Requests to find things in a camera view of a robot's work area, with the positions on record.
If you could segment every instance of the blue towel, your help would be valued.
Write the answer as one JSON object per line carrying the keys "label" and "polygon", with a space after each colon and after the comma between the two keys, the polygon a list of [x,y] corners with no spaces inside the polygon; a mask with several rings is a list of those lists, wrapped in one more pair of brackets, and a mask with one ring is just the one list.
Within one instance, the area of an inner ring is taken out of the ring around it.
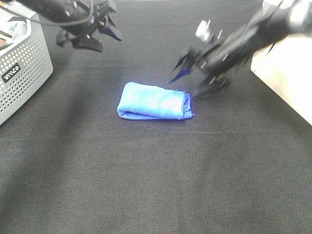
{"label": "blue towel", "polygon": [[183,91],[129,82],[117,107],[126,119],[187,119],[192,118],[191,97]]}

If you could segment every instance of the black fabric surface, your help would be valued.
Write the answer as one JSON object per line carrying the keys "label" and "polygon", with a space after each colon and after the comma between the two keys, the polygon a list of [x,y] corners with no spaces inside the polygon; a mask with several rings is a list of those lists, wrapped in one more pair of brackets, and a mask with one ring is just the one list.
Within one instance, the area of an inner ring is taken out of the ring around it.
{"label": "black fabric surface", "polygon": [[104,52],[55,45],[54,73],[0,127],[0,233],[312,233],[312,127],[262,83],[250,63],[227,89],[193,99],[193,119],[117,114],[130,81],[168,84],[195,31],[225,34],[260,0],[115,1],[117,42]]}

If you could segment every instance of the folded towel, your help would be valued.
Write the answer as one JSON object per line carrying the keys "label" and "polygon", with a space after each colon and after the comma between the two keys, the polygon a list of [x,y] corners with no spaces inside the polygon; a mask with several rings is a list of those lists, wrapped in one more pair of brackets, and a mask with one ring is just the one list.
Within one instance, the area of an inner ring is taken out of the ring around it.
{"label": "folded towel", "polygon": [[117,111],[122,118],[136,120],[193,116],[189,94],[135,82],[125,85]]}

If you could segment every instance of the microfiber cloth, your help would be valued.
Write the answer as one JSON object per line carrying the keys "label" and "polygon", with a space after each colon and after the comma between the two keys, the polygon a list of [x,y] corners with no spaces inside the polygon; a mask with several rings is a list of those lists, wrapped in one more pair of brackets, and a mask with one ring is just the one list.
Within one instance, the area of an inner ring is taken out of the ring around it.
{"label": "microfiber cloth", "polygon": [[125,85],[117,111],[122,118],[136,120],[193,117],[189,94],[136,82]]}

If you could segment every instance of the cable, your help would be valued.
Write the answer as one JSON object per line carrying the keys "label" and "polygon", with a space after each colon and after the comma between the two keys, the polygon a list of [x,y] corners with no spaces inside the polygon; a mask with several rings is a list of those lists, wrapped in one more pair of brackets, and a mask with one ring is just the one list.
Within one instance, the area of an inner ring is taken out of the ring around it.
{"label": "cable", "polygon": [[81,24],[81,23],[86,23],[86,22],[90,21],[90,19],[92,18],[93,9],[94,9],[93,3],[94,3],[94,0],[90,0],[90,5],[91,5],[91,7],[90,7],[90,12],[89,12],[89,15],[88,15],[86,18],[84,18],[84,19],[79,19],[79,20],[76,20],[76,21],[71,21],[71,22],[60,22],[60,23],[45,23],[45,22],[41,22],[40,20],[36,20],[36,19],[31,19],[31,18],[25,17],[25,16],[23,16],[23,15],[21,15],[21,14],[15,12],[15,11],[12,11],[12,10],[10,10],[10,9],[5,8],[5,7],[2,6],[2,5],[0,5],[0,8],[1,8],[2,10],[4,10],[4,11],[7,11],[7,12],[13,14],[13,15],[16,15],[16,16],[18,16],[18,17],[22,17],[22,18],[24,18],[24,19],[26,19],[26,20],[29,20],[29,21],[31,21],[31,22],[34,22],[34,23],[39,23],[39,24],[41,24],[41,25],[43,25],[43,26],[48,26],[48,27],[66,27],[66,26],[73,26],[73,25],[77,25],[77,24]]}

